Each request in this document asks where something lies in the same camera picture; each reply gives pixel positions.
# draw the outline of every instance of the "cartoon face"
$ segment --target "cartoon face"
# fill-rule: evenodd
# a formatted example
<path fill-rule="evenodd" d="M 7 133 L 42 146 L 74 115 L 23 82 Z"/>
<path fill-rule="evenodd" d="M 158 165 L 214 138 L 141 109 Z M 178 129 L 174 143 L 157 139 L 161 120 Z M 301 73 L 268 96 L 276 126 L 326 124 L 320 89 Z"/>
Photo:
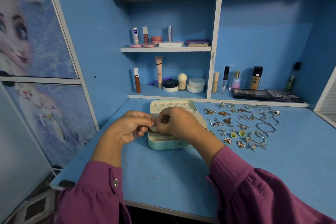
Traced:
<path fill-rule="evenodd" d="M 0 55 L 25 70 L 31 63 L 27 22 L 18 0 L 0 0 Z"/>

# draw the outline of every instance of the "cabinet door with cartoon character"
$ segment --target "cabinet door with cartoon character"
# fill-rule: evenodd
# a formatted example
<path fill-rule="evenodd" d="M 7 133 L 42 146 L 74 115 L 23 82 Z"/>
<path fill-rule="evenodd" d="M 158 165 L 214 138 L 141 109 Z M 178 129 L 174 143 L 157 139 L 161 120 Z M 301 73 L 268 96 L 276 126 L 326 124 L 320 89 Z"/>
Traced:
<path fill-rule="evenodd" d="M 64 168 L 96 134 L 81 86 L 3 84 L 51 165 Z"/>
<path fill-rule="evenodd" d="M 51 0 L 0 0 L 0 76 L 77 78 Z"/>

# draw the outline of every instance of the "mint green jewelry box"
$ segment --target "mint green jewelry box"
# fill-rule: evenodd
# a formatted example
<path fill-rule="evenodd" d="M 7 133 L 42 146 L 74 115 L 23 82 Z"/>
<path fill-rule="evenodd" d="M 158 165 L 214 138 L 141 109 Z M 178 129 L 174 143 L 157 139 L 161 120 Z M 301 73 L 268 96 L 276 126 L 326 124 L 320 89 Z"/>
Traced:
<path fill-rule="evenodd" d="M 208 127 L 208 124 L 204 120 L 202 115 L 199 112 L 197 112 L 197 107 L 195 106 L 195 103 L 189 99 L 155 100 L 151 102 L 149 112 L 153 116 L 158 116 L 163 109 L 173 106 L 183 107 L 188 112 L 191 112 L 204 128 Z M 147 137 L 150 148 L 154 150 L 167 150 L 167 149 L 192 147 L 190 144 L 186 143 L 185 141 L 178 140 L 171 134 L 164 134 L 158 132 L 155 133 L 149 130 Z"/>

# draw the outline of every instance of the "person's left hand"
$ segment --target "person's left hand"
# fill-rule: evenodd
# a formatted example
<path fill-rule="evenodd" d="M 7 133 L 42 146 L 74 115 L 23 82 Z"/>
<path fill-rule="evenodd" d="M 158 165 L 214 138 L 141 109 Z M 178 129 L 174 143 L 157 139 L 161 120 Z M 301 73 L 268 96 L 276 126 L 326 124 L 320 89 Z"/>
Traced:
<path fill-rule="evenodd" d="M 137 137 L 142 137 L 149 127 L 156 125 L 156 117 L 138 111 L 128 111 L 117 119 L 104 134 L 117 137 L 123 145 L 132 142 Z"/>

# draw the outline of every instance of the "blue desk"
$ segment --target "blue desk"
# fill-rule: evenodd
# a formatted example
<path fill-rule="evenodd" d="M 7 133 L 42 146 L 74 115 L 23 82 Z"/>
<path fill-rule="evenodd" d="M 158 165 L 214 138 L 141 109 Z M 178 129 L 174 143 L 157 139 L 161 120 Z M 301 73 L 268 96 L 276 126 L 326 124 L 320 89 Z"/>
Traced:
<path fill-rule="evenodd" d="M 149 111 L 150 99 L 128 99 L 80 153 L 52 181 L 56 189 L 61 180 L 77 182 L 86 162 L 105 129 L 128 110 Z M 203 109 L 219 110 L 218 104 L 195 103 Z M 336 141 L 335 129 L 307 108 L 275 107 L 280 125 L 267 139 L 267 150 L 230 148 L 254 167 L 280 177 L 290 190 L 308 205 L 336 219 Z M 205 115 L 212 120 L 222 116 Z M 237 114 L 232 116 L 235 128 Z M 259 122 L 240 121 L 255 131 Z M 217 129 L 208 126 L 218 138 Z M 122 153 L 124 199 L 133 205 L 186 218 L 214 222 L 218 200 L 205 176 L 208 167 L 194 148 L 152 150 L 147 137 L 125 145 Z"/>

